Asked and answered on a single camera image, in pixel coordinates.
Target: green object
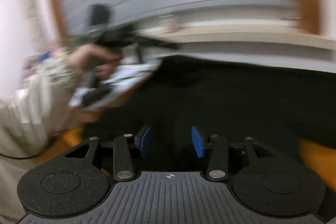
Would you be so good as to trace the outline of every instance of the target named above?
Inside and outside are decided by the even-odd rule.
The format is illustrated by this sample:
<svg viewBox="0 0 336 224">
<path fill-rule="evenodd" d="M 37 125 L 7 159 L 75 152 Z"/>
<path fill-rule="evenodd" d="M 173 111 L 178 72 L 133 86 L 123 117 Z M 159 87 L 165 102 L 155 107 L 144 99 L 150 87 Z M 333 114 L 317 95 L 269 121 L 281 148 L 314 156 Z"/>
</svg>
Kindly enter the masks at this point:
<svg viewBox="0 0 336 224">
<path fill-rule="evenodd" d="M 68 38 L 69 47 L 70 48 L 79 47 L 81 45 L 86 44 L 88 40 L 89 40 L 88 35 L 71 35 Z"/>
</svg>

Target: white paper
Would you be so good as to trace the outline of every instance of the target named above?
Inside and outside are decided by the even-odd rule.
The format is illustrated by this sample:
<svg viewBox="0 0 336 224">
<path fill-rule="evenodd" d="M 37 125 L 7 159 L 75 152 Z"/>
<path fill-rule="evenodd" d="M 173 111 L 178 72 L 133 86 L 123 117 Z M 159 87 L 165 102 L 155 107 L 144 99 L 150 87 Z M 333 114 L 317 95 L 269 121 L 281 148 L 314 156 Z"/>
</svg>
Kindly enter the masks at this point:
<svg viewBox="0 0 336 224">
<path fill-rule="evenodd" d="M 106 106 L 113 102 L 117 97 L 126 93 L 138 82 L 142 81 L 154 71 L 156 71 L 161 65 L 160 60 L 151 61 L 144 64 L 136 65 L 121 65 L 117 68 L 116 72 L 111 75 L 111 78 L 103 83 L 109 83 L 113 85 L 112 92 L 106 95 L 101 100 L 93 103 L 85 108 L 88 111 L 95 111 L 100 107 Z M 77 88 L 73 97 L 69 101 L 69 106 L 78 107 L 82 104 L 83 96 L 89 91 L 87 87 Z"/>
</svg>

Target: blue object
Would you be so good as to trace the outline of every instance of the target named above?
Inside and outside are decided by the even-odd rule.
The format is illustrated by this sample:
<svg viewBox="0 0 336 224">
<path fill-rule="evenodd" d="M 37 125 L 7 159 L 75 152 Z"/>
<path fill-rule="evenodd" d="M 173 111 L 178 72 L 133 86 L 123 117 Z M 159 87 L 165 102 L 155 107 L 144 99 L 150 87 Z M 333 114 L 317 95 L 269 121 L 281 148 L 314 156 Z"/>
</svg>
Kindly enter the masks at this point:
<svg viewBox="0 0 336 224">
<path fill-rule="evenodd" d="M 151 138 L 152 138 L 152 130 L 151 127 L 149 126 L 140 138 L 139 149 L 142 158 L 144 158 L 147 153 L 148 147 L 151 143 Z"/>
<path fill-rule="evenodd" d="M 38 63 L 43 62 L 44 60 L 50 58 L 50 55 L 51 55 L 51 51 L 46 52 L 45 54 L 42 54 L 42 55 L 38 56 L 38 58 L 37 58 L 37 62 L 38 62 Z"/>
<path fill-rule="evenodd" d="M 195 127 L 191 128 L 191 138 L 198 158 L 203 158 L 204 157 L 203 139 Z"/>
</svg>

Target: ribbed rubber pad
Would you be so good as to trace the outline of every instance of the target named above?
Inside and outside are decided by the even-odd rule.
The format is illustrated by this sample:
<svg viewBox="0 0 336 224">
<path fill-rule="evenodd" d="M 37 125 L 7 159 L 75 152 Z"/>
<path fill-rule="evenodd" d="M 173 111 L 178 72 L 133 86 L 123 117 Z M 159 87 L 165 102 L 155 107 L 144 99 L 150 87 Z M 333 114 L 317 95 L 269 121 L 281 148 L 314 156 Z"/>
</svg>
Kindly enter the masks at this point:
<svg viewBox="0 0 336 224">
<path fill-rule="evenodd" d="M 314 215 L 293 219 L 261 216 L 240 205 L 223 183 L 198 172 L 143 172 L 133 182 L 118 183 L 97 208 L 68 219 L 27 215 L 20 224 L 322 224 Z"/>
</svg>

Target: white wall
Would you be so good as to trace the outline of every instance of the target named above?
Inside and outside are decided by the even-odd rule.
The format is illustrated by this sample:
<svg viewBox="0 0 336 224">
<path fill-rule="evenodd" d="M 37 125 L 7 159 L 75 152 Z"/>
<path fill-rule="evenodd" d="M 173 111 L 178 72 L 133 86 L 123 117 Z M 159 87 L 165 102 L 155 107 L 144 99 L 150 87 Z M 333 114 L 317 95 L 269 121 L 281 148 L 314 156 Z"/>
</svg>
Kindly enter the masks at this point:
<svg viewBox="0 0 336 224">
<path fill-rule="evenodd" d="M 0 95 L 21 87 L 22 60 L 34 54 L 20 0 L 0 0 Z"/>
</svg>

